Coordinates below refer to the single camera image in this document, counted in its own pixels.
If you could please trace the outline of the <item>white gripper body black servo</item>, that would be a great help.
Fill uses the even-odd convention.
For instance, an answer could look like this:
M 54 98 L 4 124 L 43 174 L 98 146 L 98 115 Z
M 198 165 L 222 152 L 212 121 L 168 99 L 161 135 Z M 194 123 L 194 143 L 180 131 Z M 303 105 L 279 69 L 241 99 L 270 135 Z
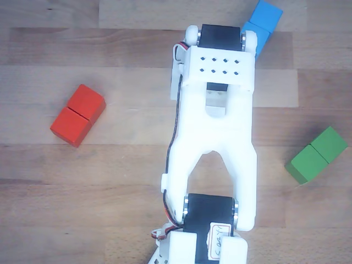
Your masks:
M 173 60 L 172 72 L 171 72 L 171 85 L 170 85 L 170 99 L 176 100 L 178 94 L 178 86 L 180 76 L 183 74 L 184 64 Z

